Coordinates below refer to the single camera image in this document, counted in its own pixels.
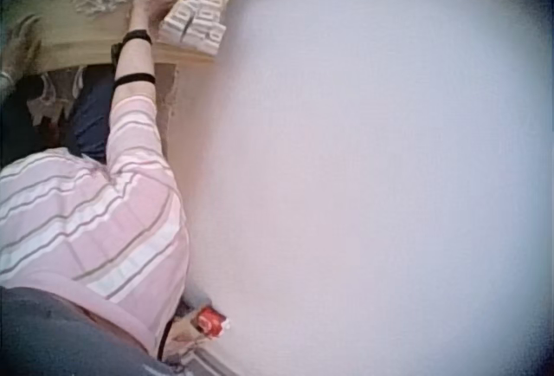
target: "person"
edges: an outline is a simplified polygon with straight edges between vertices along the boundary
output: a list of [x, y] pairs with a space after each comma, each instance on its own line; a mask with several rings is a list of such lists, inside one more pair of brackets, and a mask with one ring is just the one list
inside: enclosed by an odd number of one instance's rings
[[171, 374], [155, 357], [184, 291], [189, 237], [156, 126], [150, 42], [176, 1], [133, 1], [115, 78], [100, 83], [103, 96], [76, 101], [73, 150], [24, 144], [32, 129], [17, 82], [40, 48], [39, 19], [10, 33], [0, 77], [2, 130], [14, 144], [0, 149], [0, 374]]

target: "striped sleeve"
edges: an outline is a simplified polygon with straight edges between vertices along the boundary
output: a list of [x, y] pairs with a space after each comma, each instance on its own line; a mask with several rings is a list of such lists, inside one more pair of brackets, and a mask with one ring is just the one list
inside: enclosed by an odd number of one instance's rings
[[113, 177], [133, 172], [177, 191], [162, 154], [156, 112], [156, 105], [145, 96], [132, 96], [115, 105], [110, 113], [107, 168]]

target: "hand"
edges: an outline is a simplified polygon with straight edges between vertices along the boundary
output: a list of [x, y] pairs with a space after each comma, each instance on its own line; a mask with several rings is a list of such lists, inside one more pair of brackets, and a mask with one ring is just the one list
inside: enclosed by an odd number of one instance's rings
[[132, 3], [131, 29], [148, 29], [156, 36], [158, 25], [177, 0], [134, 0]]
[[40, 50], [39, 21], [39, 16], [27, 15], [8, 30], [7, 42], [2, 50], [2, 71], [10, 75], [14, 82], [29, 72]]

